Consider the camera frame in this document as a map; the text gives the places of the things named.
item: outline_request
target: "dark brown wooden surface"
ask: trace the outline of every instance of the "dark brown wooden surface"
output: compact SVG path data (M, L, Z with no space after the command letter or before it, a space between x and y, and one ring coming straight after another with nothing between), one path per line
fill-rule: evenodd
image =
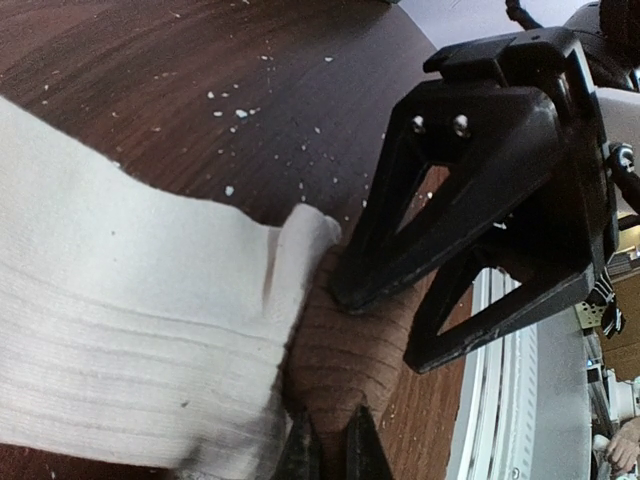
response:
M272 224L304 198L347 234L390 109L432 52L401 9L374 0L0 0L0 95L155 187ZM381 429L399 480L444 477L461 377L461 362L403 373ZM2 480L52 472L162 475L0 450Z

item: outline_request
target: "person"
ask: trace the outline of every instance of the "person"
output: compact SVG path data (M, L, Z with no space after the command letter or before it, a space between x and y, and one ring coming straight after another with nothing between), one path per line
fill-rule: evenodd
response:
M640 456L640 417L625 423L607 446L607 459L614 475L628 473Z

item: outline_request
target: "ribbed fabric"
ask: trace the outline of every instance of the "ribbed fabric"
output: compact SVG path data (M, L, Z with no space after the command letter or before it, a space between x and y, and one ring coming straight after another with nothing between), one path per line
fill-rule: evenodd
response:
M268 475L279 367L337 223L171 195L0 99L0 442Z

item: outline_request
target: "bolt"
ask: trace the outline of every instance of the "bolt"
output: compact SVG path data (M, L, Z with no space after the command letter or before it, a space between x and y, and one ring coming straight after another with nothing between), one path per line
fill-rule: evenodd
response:
M453 131L460 138L470 138L471 130L469 130L469 119L465 115L458 115L453 119Z
M427 129L424 128L424 118L420 115L413 117L413 120L411 120L411 126L413 127L413 131L418 135L424 135L427 133Z

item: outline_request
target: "gray panel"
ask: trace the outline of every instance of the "gray panel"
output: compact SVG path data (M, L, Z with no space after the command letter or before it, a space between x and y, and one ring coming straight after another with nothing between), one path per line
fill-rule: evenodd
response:
M587 356L573 309L538 324L538 403L532 480L587 480L591 415Z

